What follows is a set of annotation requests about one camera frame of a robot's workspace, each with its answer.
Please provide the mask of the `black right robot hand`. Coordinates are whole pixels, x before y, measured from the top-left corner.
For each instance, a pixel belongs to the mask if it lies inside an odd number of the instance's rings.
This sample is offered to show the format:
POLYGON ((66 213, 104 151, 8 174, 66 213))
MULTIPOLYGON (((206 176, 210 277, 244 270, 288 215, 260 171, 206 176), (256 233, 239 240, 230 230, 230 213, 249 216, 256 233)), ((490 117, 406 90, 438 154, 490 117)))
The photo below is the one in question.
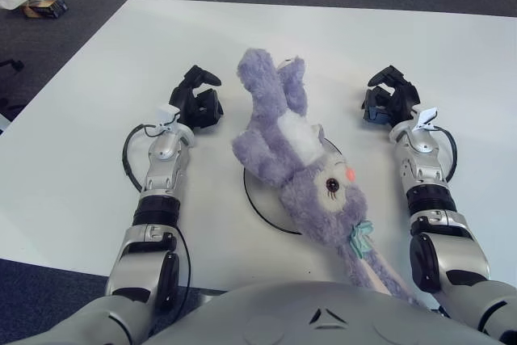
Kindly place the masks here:
POLYGON ((361 109, 364 120, 374 124, 397 124, 411 120, 413 106, 420 104, 416 87, 390 65, 368 82, 361 109))

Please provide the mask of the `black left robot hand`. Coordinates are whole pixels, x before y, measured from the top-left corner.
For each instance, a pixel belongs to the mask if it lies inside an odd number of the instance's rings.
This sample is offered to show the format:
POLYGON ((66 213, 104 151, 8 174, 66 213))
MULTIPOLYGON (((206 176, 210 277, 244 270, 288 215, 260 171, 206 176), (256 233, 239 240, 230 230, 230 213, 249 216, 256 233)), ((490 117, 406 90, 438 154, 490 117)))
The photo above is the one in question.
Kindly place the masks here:
POLYGON ((213 126, 224 115, 214 89, 207 89, 197 95, 194 93, 194 89, 203 84, 220 86, 221 80, 198 65, 193 65, 170 96, 169 105, 177 107, 180 111, 179 123, 190 129, 213 126))

